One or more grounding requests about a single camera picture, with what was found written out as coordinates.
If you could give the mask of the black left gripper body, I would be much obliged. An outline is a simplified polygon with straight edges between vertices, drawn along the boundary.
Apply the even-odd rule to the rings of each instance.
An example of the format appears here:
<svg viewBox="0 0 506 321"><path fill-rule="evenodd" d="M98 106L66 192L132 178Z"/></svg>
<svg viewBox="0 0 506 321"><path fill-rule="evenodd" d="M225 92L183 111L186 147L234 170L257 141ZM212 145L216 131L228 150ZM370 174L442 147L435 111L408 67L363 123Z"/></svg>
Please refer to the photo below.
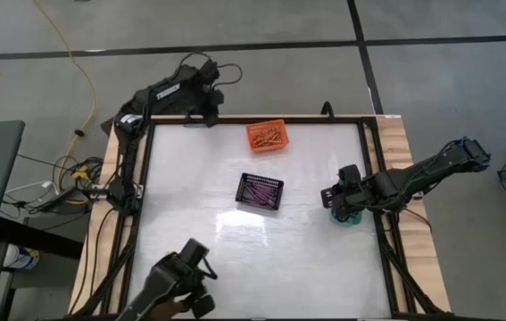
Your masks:
<svg viewBox="0 0 506 321"><path fill-rule="evenodd" d="M200 114L217 114L214 103L219 103L219 95L212 88L213 83L220 77L217 62L207 60L199 69L199 83L203 91L203 99L199 105Z"/></svg>

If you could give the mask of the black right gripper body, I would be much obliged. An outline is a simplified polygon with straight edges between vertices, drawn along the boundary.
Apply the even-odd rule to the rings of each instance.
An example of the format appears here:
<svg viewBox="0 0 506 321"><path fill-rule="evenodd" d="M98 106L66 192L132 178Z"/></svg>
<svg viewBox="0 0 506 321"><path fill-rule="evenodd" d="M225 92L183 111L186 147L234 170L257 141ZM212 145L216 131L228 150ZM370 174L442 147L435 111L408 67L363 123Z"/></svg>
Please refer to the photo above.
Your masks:
<svg viewBox="0 0 506 321"><path fill-rule="evenodd" d="M321 200L335 221L360 221L361 213L375 202L355 164L338 170L337 183L321 191Z"/></svg>

